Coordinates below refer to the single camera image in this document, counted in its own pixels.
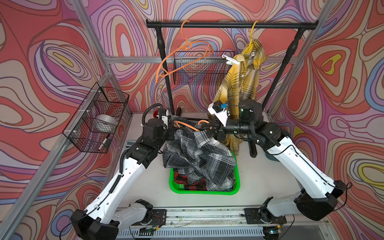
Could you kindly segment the orange hanger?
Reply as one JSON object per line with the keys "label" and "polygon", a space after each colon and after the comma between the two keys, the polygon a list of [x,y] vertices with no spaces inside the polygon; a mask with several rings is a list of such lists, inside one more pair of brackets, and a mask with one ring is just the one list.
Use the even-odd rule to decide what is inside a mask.
{"label": "orange hanger", "polygon": [[[208,57],[208,56],[212,56],[215,51],[212,47],[212,45],[210,43],[208,43],[207,41],[192,41],[192,42],[189,42],[188,40],[188,37],[183,33],[183,29],[184,29],[184,25],[186,23],[190,23],[189,20],[185,20],[182,22],[181,24],[181,28],[180,28],[180,33],[181,35],[185,38],[185,44],[179,48],[177,48],[176,50],[172,51],[169,55],[167,55],[166,57],[162,58],[162,62],[160,63],[159,67],[157,68],[157,71],[156,71],[156,77],[155,77],[155,82],[158,83],[159,81],[159,78],[165,78],[165,77],[168,77],[170,74],[173,74],[183,68],[186,68],[187,66],[191,65],[192,63],[195,63],[197,62],[198,60],[201,60],[205,57]],[[182,67],[179,67],[171,72],[169,72],[168,70],[165,69],[165,67],[163,66],[163,64],[166,64],[167,66],[167,59],[169,57],[171,57],[173,54],[177,53],[177,52],[188,52],[192,49],[192,47],[195,45],[195,44],[206,44],[206,49],[204,51],[204,53],[202,55],[200,55],[200,57]]]}
{"label": "orange hanger", "polygon": [[[207,120],[200,120],[200,121],[198,121],[198,126],[200,126],[202,123],[204,123],[204,124],[209,124],[210,122],[209,121],[207,121]],[[207,126],[207,130],[206,129],[203,129],[203,127],[201,127],[201,129],[198,129],[198,128],[195,128],[195,127],[193,127],[193,126],[191,126],[191,125],[189,125],[189,124],[187,124],[187,123],[185,123],[185,122],[181,122],[181,121],[174,121],[174,127],[176,127],[176,128],[181,128],[181,125],[182,126],[185,126],[185,127],[187,127],[187,128],[189,128],[189,129],[191,129],[191,130],[193,130],[193,131],[196,131],[196,132],[199,132],[199,131],[201,131],[201,130],[203,130],[203,131],[207,131],[207,130],[213,130],[213,127],[211,127],[211,126]]]}

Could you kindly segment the grey plaid shirt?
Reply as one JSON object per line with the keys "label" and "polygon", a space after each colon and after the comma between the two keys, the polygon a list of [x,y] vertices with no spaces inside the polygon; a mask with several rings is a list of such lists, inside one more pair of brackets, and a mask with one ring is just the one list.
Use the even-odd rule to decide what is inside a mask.
{"label": "grey plaid shirt", "polygon": [[163,150],[163,165],[186,191],[230,192],[236,183],[236,158],[213,134],[185,118],[173,116],[173,141]]}

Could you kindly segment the red black plaid shirt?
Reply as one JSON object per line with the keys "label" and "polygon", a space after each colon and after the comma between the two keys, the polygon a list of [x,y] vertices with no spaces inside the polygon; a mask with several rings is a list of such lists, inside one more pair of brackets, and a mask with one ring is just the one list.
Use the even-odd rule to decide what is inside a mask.
{"label": "red black plaid shirt", "polygon": [[200,180],[190,179],[188,176],[181,175],[177,170],[174,170],[173,181],[186,191],[206,191],[206,179]]}

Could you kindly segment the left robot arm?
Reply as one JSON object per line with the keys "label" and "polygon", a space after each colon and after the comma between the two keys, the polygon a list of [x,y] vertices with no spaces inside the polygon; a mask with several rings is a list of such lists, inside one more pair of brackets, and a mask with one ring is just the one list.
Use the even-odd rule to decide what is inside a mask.
{"label": "left robot arm", "polygon": [[150,119],[143,124],[143,134],[122,153],[119,170],[111,181],[84,210],[75,210],[71,215],[71,224],[79,238],[114,240],[133,224],[152,224],[153,205],[145,200],[139,199],[119,212],[117,208],[173,133],[170,117]]}

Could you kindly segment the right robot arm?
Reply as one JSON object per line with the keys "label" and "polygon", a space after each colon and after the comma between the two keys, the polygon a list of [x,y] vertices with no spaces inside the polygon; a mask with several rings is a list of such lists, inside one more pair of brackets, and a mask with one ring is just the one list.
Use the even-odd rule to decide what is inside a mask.
{"label": "right robot arm", "polygon": [[337,211],[338,198],[347,193],[348,186],[333,180],[316,167],[293,143],[279,125],[266,122],[262,105],[255,100],[242,100],[238,104],[239,118],[231,119],[230,104],[216,101],[208,111],[217,119],[204,124],[204,129],[218,137],[245,135],[248,141],[260,146],[266,155],[282,163],[302,185],[302,189],[281,198],[269,197],[259,208],[260,221],[269,224],[285,215],[303,215],[319,221]]}

